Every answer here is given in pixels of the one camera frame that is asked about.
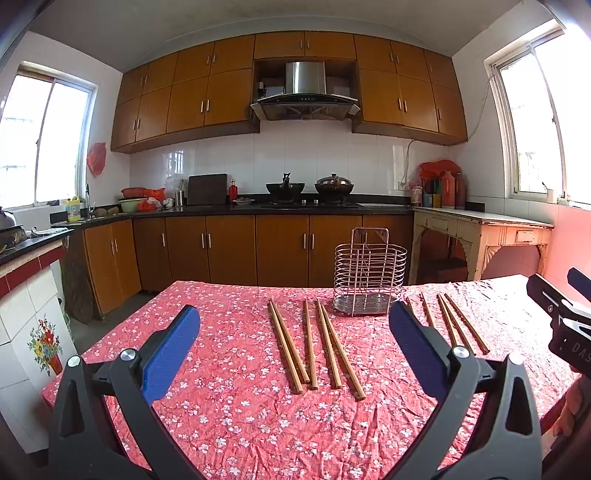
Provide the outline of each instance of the white tile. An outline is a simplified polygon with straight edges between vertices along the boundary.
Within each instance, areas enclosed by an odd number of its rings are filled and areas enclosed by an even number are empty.
[[[35,311],[41,310],[47,301],[57,293],[51,268],[46,267],[27,280],[27,289]]]
[[[42,338],[48,330],[40,322],[46,320],[53,328],[53,342],[59,341],[54,357],[47,358],[44,351],[39,355],[35,351],[35,339]],[[57,374],[61,372],[67,360],[76,354],[76,348],[70,337],[57,297],[54,296],[21,329],[11,343],[14,353],[33,386],[41,391]]]
[[[0,346],[0,388],[22,382],[27,379],[21,363],[14,354],[11,343]]]
[[[0,319],[10,340],[15,338],[21,328],[35,315],[27,284],[21,283],[8,295],[0,299]]]
[[[47,428],[50,411],[41,395],[35,391],[29,380],[0,389],[2,405],[38,445],[48,446]]]

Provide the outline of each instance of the hand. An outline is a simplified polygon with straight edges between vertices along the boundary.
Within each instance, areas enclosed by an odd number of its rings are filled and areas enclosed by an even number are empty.
[[[560,417],[552,428],[552,433],[555,437],[560,433],[562,433],[565,437],[568,437],[573,433],[575,422],[574,416],[579,412],[581,404],[583,403],[583,394],[581,393],[581,389],[579,387],[580,380],[581,378],[578,377],[578,379],[574,381],[574,383],[566,392],[566,401],[564,402],[564,407],[562,408]]]

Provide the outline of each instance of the white tile wall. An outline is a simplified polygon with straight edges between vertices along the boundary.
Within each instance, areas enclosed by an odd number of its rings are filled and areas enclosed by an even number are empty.
[[[349,178],[354,193],[401,194],[409,140],[352,134],[349,121],[261,122],[261,133],[196,140],[131,155],[130,185],[165,186],[164,156],[183,150],[183,177],[228,173],[239,194],[267,193],[266,183],[305,182],[315,192],[321,177],[338,173]],[[425,161],[449,157],[449,148],[414,142],[410,148],[408,179],[417,180],[417,167]]]

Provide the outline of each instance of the red plastic bag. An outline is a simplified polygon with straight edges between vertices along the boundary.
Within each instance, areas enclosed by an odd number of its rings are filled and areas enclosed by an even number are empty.
[[[98,177],[105,169],[105,160],[107,156],[107,147],[104,142],[95,143],[88,151],[86,165],[93,177]]]

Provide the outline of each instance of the range hood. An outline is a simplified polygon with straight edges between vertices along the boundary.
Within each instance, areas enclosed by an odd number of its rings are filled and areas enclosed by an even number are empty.
[[[326,93],[323,61],[285,65],[285,93],[261,98],[251,105],[261,120],[344,120],[355,116],[357,99]]]

